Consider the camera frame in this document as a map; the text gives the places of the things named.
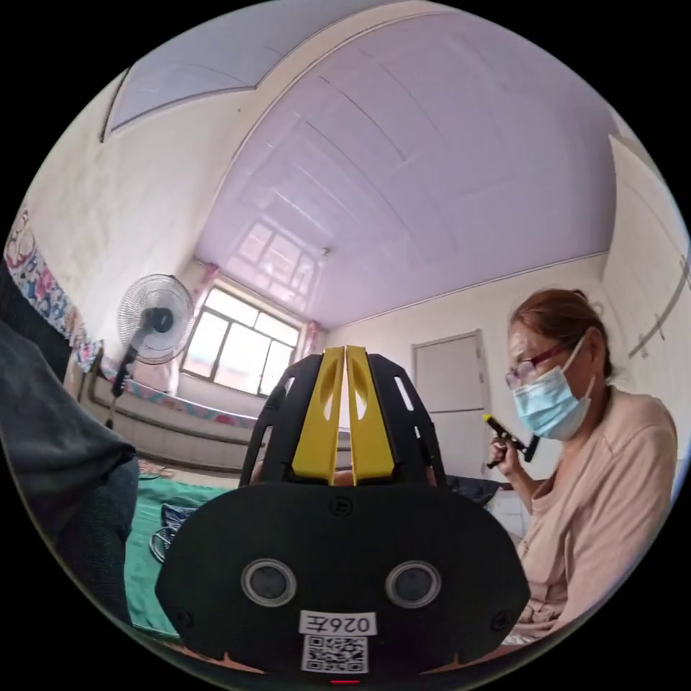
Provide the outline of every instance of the standing fan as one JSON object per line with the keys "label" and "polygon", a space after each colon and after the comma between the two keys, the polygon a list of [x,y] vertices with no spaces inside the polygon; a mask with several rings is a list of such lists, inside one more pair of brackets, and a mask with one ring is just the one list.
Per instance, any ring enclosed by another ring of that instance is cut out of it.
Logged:
{"label": "standing fan", "polygon": [[177,357],[187,343],[193,319],[192,298],[175,276],[151,274],[130,286],[117,310],[117,329],[127,350],[111,388],[108,429],[113,428],[115,404],[135,360],[161,365]]}

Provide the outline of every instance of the floor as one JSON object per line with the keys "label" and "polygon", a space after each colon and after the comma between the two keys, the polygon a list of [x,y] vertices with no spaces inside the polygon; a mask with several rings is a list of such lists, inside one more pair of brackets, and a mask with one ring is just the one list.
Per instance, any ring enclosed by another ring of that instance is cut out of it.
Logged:
{"label": "floor", "polygon": [[140,469],[145,473],[155,473],[163,471],[164,477],[176,482],[187,484],[198,484],[204,487],[222,487],[224,489],[237,489],[240,482],[239,477],[229,477],[224,473],[213,473],[210,471],[200,473],[178,468],[163,468],[160,464],[140,458]]}
{"label": "floor", "polygon": [[187,484],[202,484],[205,487],[224,487],[225,489],[237,489],[239,477],[228,477],[216,473],[193,473],[187,470],[173,470],[173,480],[186,482]]}

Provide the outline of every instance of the red eyeglass frame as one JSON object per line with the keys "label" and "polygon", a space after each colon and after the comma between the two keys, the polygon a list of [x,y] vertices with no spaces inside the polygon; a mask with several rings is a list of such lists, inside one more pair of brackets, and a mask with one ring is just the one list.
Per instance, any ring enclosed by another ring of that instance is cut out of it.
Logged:
{"label": "red eyeglass frame", "polygon": [[551,348],[548,348],[546,351],[543,351],[542,353],[539,353],[538,355],[535,355],[532,358],[524,358],[521,360],[516,367],[511,368],[507,373],[506,373],[506,383],[510,389],[514,388],[511,385],[510,377],[513,376],[515,378],[515,381],[520,382],[520,377],[518,376],[518,367],[524,363],[524,362],[529,362],[530,364],[533,365],[533,367],[537,367],[540,362],[544,362],[545,360],[549,360],[550,358],[553,358],[555,355],[559,355],[560,353],[563,353],[567,350],[569,350],[572,347],[571,343],[557,343],[555,346],[553,345]]}

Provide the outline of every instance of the woman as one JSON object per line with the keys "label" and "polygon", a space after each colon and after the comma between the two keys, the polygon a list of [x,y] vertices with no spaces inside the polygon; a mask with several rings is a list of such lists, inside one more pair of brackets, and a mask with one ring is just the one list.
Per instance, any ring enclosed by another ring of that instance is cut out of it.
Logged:
{"label": "woman", "polygon": [[677,434],[662,402],[609,383],[607,330],[581,291],[530,296],[510,318],[508,349],[519,418],[561,441],[544,482],[510,443],[492,443],[532,517],[518,546],[530,601],[506,641],[523,643],[588,611],[641,555],[669,508]]}

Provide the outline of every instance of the hair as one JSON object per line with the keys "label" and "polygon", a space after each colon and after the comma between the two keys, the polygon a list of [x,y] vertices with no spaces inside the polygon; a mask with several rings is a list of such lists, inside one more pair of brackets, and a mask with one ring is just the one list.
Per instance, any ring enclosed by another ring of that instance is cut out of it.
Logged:
{"label": "hair", "polygon": [[605,379],[615,374],[607,329],[582,290],[553,288],[533,293],[511,315],[510,323],[515,322],[545,338],[573,346],[589,328],[597,329],[605,342]]}

